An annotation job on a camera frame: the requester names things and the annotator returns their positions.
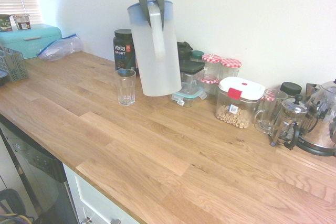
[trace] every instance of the black dishwasher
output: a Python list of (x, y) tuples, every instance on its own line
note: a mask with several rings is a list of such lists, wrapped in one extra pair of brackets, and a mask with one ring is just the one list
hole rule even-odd
[(78, 224), (62, 162), (2, 115), (0, 123), (1, 136), (39, 215), (37, 223)]

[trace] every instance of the plastic bag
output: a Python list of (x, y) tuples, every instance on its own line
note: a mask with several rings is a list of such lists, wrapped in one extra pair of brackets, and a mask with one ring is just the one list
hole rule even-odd
[(83, 49), (83, 43), (77, 34), (55, 40), (44, 49), (41, 50), (36, 56), (43, 60), (54, 61), (63, 58), (73, 52), (79, 52)]

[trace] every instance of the cabinet handle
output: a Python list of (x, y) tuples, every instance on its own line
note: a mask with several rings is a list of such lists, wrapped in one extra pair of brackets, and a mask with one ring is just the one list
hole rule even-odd
[(92, 220), (89, 217), (86, 217), (86, 220), (82, 221), (80, 224), (88, 224), (89, 222), (92, 222)]
[(111, 220), (111, 224), (121, 224), (121, 221), (119, 219)]

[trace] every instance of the electric kettle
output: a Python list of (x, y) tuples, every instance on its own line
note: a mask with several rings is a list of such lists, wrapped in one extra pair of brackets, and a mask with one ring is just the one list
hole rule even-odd
[(336, 80), (326, 82), (307, 101), (297, 146), (320, 156), (336, 154)]

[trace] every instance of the white plastic pitcher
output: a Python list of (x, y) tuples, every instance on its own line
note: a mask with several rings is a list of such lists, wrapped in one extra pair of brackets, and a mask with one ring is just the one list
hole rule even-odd
[(165, 1), (163, 31), (160, 10), (155, 1), (148, 1), (148, 10), (152, 27), (139, 3), (130, 6), (128, 14), (143, 93), (159, 97), (181, 89), (173, 3)]

